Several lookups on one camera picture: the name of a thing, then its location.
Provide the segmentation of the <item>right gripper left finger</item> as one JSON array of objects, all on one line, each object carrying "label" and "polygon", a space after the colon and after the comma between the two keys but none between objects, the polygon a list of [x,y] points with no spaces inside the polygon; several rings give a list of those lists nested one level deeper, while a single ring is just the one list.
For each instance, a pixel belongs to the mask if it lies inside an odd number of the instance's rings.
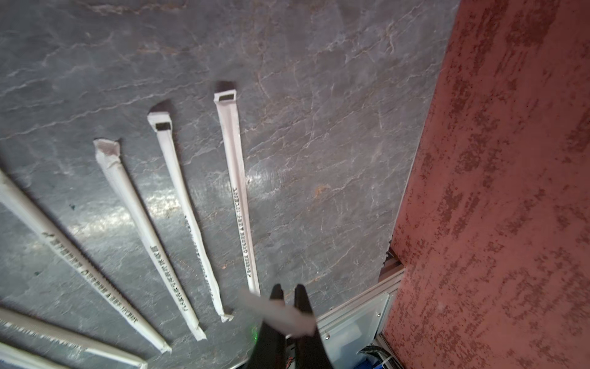
[{"label": "right gripper left finger", "polygon": [[[269,300],[284,302],[284,292],[280,284],[275,284]],[[246,368],[285,368],[286,338],[262,320],[258,340],[250,354]]]}]

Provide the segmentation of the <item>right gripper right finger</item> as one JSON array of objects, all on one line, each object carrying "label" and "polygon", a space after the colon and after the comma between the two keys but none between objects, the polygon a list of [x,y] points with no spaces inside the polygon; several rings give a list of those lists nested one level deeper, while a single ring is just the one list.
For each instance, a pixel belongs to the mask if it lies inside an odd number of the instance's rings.
[{"label": "right gripper right finger", "polygon": [[298,284],[295,288],[294,307],[302,313],[310,315],[313,323],[311,335],[304,335],[301,338],[294,339],[296,369],[332,369],[333,365],[324,349],[307,290],[302,284]]}]

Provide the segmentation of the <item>straw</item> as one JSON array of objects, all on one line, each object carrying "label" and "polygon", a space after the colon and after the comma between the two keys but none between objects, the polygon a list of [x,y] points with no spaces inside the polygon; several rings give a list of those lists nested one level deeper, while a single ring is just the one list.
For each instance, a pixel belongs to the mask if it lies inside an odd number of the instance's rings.
[{"label": "straw", "polygon": [[3,307],[1,308],[1,326],[9,327],[34,337],[45,338],[49,341],[123,364],[137,368],[148,368],[147,361],[136,355]]},{"label": "straw", "polygon": [[210,291],[214,309],[222,322],[232,321],[234,319],[233,315],[226,313],[224,310],[224,305],[221,299],[221,289],[207,256],[201,229],[195,216],[191,198],[184,181],[173,140],[173,122],[171,115],[166,111],[149,112],[147,114],[147,121],[157,136],[167,170],[171,177],[178,201],[187,222],[187,227],[191,234],[191,239],[195,245],[196,253],[201,263],[201,269],[203,270],[205,281],[207,282]]},{"label": "straw", "polygon": [[264,299],[242,290],[238,292],[238,301],[251,313],[260,317],[270,327],[285,336],[312,337],[317,329],[317,320],[312,313],[303,313],[279,300]]},{"label": "straw", "polygon": [[238,225],[238,235],[244,260],[247,285],[251,293],[260,296],[261,287],[254,255],[247,201],[247,178],[241,145],[240,121],[235,89],[214,94],[214,103],[221,125],[224,150],[230,178],[230,190]]},{"label": "straw", "polygon": [[175,300],[175,304],[190,332],[198,341],[204,341],[207,336],[201,328],[197,315],[181,286],[153,224],[144,209],[143,203],[135,191],[127,171],[121,161],[121,146],[117,141],[107,138],[96,138],[95,158],[110,186],[128,210],[135,224],[141,242],[149,253],[150,259],[167,288],[168,293]]},{"label": "straw", "polygon": [[136,332],[161,353],[171,351],[167,341],[5,173],[1,173],[1,203],[92,286]]},{"label": "straw", "polygon": [[69,369],[38,355],[1,343],[1,361],[26,369]]}]

